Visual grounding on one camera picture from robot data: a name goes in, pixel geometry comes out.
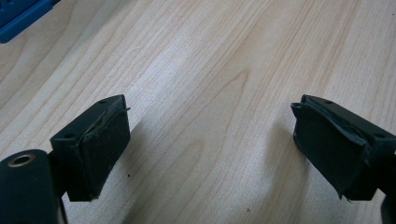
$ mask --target light wood surface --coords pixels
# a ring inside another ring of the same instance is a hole
[[[292,141],[328,98],[396,133],[394,0],[63,0],[0,46],[0,159],[125,94],[132,139],[70,223],[381,223]]]

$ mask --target wood grain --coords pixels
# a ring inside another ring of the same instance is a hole
[[[0,46],[0,159],[125,94],[132,140],[70,223],[381,223],[297,150],[291,102],[396,133],[393,0],[67,0]]]

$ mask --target blue object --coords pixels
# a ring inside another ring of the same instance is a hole
[[[49,12],[53,0],[0,0],[0,43],[5,44]]]

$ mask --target metal ring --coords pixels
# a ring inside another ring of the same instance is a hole
[[[12,159],[12,161],[9,161],[8,166],[12,168],[20,167],[26,165],[27,163],[33,161],[34,159],[35,159],[35,154],[32,153],[23,154],[20,155],[19,157]]]

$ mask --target black bracket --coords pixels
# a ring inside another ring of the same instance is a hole
[[[92,105],[51,139],[53,150],[31,149],[0,162],[1,223],[66,223],[62,195],[98,198],[130,140],[123,95]]]
[[[297,148],[340,198],[369,201],[381,189],[387,194],[383,222],[395,223],[396,137],[326,99],[304,95],[291,109]],[[384,217],[386,210],[392,215]]]

